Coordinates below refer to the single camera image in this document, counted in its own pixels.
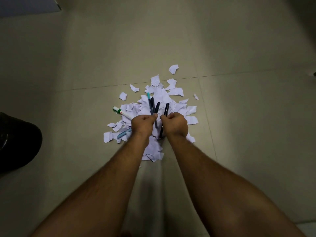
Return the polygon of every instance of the left hand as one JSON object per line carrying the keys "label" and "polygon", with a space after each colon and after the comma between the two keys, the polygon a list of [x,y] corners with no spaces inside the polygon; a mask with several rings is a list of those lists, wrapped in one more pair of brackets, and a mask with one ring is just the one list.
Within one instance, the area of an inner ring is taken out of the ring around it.
{"label": "left hand", "polygon": [[149,115],[140,115],[132,119],[132,133],[140,134],[140,136],[148,139],[151,136],[153,131],[153,124],[157,119],[158,114],[152,116]]}

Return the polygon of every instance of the pile of torn paper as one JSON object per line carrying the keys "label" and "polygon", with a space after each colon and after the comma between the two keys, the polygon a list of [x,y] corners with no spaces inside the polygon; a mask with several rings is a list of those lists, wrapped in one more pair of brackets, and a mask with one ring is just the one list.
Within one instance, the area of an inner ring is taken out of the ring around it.
{"label": "pile of torn paper", "polygon": [[[174,79],[170,79],[167,81],[169,83],[169,86],[167,88],[164,88],[163,84],[160,83],[159,75],[156,75],[151,78],[151,85],[145,87],[145,92],[148,92],[151,94],[151,97],[154,97],[155,104],[160,102],[160,107],[158,110],[158,118],[157,118],[157,124],[158,129],[155,128],[155,125],[153,125],[153,131],[152,136],[149,137],[149,144],[146,147],[142,160],[152,160],[156,161],[157,159],[162,159],[164,153],[162,153],[162,147],[159,145],[159,142],[157,141],[159,139],[159,133],[162,126],[160,116],[164,114],[164,110],[166,107],[166,104],[169,103],[169,112],[178,112],[182,114],[185,119],[188,121],[188,124],[196,124],[198,123],[198,120],[195,116],[188,116],[191,114],[194,114],[197,110],[196,106],[187,106],[188,99],[179,101],[179,103],[176,103],[174,100],[170,98],[170,95],[180,95],[184,96],[182,88],[176,87],[177,81]],[[131,89],[133,91],[138,91],[139,89],[131,85]],[[130,103],[130,104],[124,104],[121,105],[121,110],[127,112],[130,116],[135,117],[138,115],[150,115],[150,107],[148,102],[147,95],[141,95],[141,99],[138,100],[138,103]],[[131,132],[128,132],[127,135],[123,136],[120,139],[117,139],[117,136],[128,130],[132,126],[132,121],[128,119],[125,116],[121,116],[122,119],[118,123],[110,123],[108,124],[109,127],[113,128],[113,131],[104,133],[104,142],[107,143],[112,139],[117,140],[117,143],[120,143],[121,140],[127,141]],[[192,143],[195,142],[195,139],[190,136],[190,134],[187,135],[187,139],[191,141]]]}

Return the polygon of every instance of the floor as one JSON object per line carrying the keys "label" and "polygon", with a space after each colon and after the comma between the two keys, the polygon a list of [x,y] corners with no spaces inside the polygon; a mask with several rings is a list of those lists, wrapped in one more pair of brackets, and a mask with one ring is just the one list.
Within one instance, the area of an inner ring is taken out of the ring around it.
{"label": "floor", "polygon": [[[119,93],[136,102],[129,84],[143,90],[157,74],[197,105],[189,131],[202,151],[295,223],[316,220],[314,1],[57,1],[62,12],[0,19],[0,110],[44,138],[31,163],[0,178],[1,236],[29,235],[110,159],[120,145],[103,133]],[[162,161],[141,164],[124,228],[208,236],[163,147]]]}

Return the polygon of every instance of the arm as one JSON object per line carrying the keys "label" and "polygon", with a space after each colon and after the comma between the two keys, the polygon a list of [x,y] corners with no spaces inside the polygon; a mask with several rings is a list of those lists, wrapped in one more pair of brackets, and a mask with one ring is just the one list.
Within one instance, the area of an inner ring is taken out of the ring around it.
{"label": "arm", "polygon": [[156,118],[157,114],[135,117],[128,142],[57,207],[32,236],[117,236]]}
{"label": "arm", "polygon": [[161,120],[194,207],[211,236],[305,236],[263,192],[191,144],[185,138],[183,115],[162,115]]}

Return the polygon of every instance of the white marker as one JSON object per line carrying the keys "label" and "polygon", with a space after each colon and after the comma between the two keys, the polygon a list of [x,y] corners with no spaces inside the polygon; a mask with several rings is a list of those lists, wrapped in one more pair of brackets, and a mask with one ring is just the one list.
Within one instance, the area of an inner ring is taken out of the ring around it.
{"label": "white marker", "polygon": [[115,112],[117,112],[118,114],[121,114],[121,115],[127,117],[127,118],[130,119],[130,120],[133,119],[129,114],[127,114],[126,112],[122,111],[120,108],[118,108],[118,107],[116,107],[116,106],[113,107],[113,110],[114,110]]}

